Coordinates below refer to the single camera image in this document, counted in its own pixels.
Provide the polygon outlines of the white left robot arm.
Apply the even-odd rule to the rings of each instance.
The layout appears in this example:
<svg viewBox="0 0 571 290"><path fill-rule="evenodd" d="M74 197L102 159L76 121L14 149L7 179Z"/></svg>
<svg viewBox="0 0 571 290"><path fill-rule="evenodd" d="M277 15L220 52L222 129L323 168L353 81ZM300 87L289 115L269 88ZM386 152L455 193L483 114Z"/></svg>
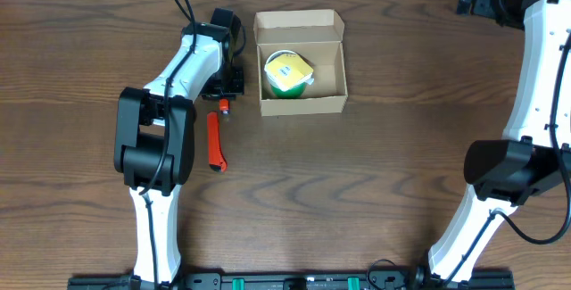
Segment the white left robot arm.
<svg viewBox="0 0 571 290"><path fill-rule="evenodd" d="M155 80L120 93L113 162L129 188L137 224L127 289L182 285L178 199L194 164L194 103L244 92L244 72L233 64L243 34L235 13L217 8L210 21L182 29L180 48Z"/></svg>

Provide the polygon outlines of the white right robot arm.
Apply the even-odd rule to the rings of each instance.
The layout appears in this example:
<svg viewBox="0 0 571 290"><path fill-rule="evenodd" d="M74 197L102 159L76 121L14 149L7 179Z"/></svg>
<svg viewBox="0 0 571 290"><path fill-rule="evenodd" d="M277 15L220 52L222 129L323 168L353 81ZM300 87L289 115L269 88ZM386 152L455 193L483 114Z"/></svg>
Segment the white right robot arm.
<svg viewBox="0 0 571 290"><path fill-rule="evenodd" d="M459 208L409 289L505 289L507 278L474 271L502 223L538 245L558 241L570 228L565 217L554 236L534 238L510 217L532 196L570 188L570 0L459 0L457 13L522 30L524 56L501 139L468 148Z"/></svg>

